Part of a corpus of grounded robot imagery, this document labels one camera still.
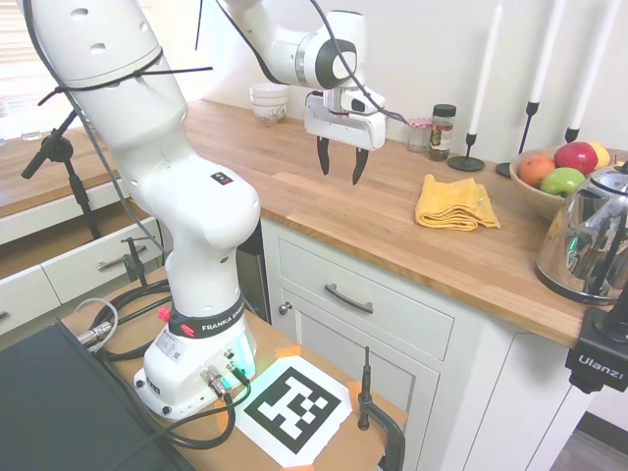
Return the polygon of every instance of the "electric kettle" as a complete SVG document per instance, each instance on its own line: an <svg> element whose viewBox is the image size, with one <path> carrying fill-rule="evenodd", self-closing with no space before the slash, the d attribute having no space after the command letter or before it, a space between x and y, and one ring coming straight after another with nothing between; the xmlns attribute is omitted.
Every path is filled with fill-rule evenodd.
<svg viewBox="0 0 628 471"><path fill-rule="evenodd" d="M592 173L567 197L537 258L541 282L574 301L609 305L628 281L628 163Z"/></svg>

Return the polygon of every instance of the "white candle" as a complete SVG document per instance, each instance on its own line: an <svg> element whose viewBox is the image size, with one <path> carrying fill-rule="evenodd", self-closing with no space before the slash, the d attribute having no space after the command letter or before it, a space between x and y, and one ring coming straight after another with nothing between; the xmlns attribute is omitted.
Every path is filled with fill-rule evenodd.
<svg viewBox="0 0 628 471"><path fill-rule="evenodd" d="M482 112L482 104L484 103L484 95L487 93L487 85L489 83L489 74L491 73L491 65L495 56L495 48L497 46L497 37L499 35L499 27L501 25L501 4L497 5L493 12L493 23L491 24L491 32L489 33L489 42L484 53L484 61L482 63L482 72L480 73L480 82L478 83L478 91L475 95L475 104L473 105L473 115L471 117L470 134L478 133L478 124L480 123L480 113Z"/></svg>
<svg viewBox="0 0 628 471"><path fill-rule="evenodd" d="M582 91L580 92L578 104L573 114L573 118L571 119L571 125L569 126L573 130L578 130L582 125L582 118L585 115L587 104L589 103L591 92L593 91L593 85L596 82L596 77L598 76L600 65L602 64L604 51L606 50L606 46L610 40L610 34L612 33L615 20L617 19L617 12L619 11L620 5L621 0L609 0L609 4L606 7L606 12L602 22L602 29L600 31L600 35L598 36L598 41L596 43L593 57L591 58L591 63L589 64L589 69L585 74Z"/></svg>
<svg viewBox="0 0 628 471"><path fill-rule="evenodd" d="M543 51L541 52L539 67L537 68L537 75L535 76L534 86L532 87L532 95L530 96L531 103L541 102L541 93L543 93L543 87L545 86L546 78L548 77L551 53L553 52L553 46L556 44L558 29L560 28L562 15L565 11L565 4L566 0L554 0L553 2L553 9L551 10L551 16L549 17L548 31L546 32L546 40L543 44Z"/></svg>

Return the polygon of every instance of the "red button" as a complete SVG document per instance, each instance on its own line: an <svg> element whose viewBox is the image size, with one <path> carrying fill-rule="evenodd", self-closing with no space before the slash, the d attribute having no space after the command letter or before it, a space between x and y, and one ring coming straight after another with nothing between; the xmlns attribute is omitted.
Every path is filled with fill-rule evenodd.
<svg viewBox="0 0 628 471"><path fill-rule="evenodd" d="M181 330L183 331L184 334L187 334L190 337L194 337L194 329L192 327L187 326L186 324L183 324L181 326Z"/></svg>
<svg viewBox="0 0 628 471"><path fill-rule="evenodd" d="M170 309L162 307L159 311L157 311L157 317L164 322L170 321Z"/></svg>

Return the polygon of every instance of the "glass jar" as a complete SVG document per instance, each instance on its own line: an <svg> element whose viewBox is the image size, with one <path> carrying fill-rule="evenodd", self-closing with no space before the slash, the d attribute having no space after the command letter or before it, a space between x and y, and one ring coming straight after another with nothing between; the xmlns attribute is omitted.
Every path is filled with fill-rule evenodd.
<svg viewBox="0 0 628 471"><path fill-rule="evenodd" d="M443 162L449 157L453 124L455 123L455 106L436 105L432 117L432 133L430 135L430 160Z"/></svg>
<svg viewBox="0 0 628 471"><path fill-rule="evenodd" d="M410 152L426 152L430 142L429 118L413 118L408 120L408 150Z"/></svg>

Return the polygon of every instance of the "drawer handle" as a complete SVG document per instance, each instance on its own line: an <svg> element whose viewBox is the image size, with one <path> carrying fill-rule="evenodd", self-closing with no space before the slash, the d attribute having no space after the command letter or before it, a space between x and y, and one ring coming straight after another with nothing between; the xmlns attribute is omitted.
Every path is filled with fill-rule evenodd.
<svg viewBox="0 0 628 471"><path fill-rule="evenodd" d="M325 291L334 297L338 298L340 301L348 304L351 307L359 309L362 312L366 312L367 314L373 314L375 311L373 309L373 303L367 302L366 304L361 304L357 301L354 301L350 297L345 296L341 292L338 291L338 286L336 284L325 285Z"/></svg>
<svg viewBox="0 0 628 471"><path fill-rule="evenodd" d="M137 248L137 253L141 253L145 250L146 250L146 245L140 245ZM125 261L125 256L123 255L122 257L117 258L116 260L112 260L111 262L100 262L97 268L99 272L104 272L105 270L109 268L115 267L116 265L120 265L124 261Z"/></svg>

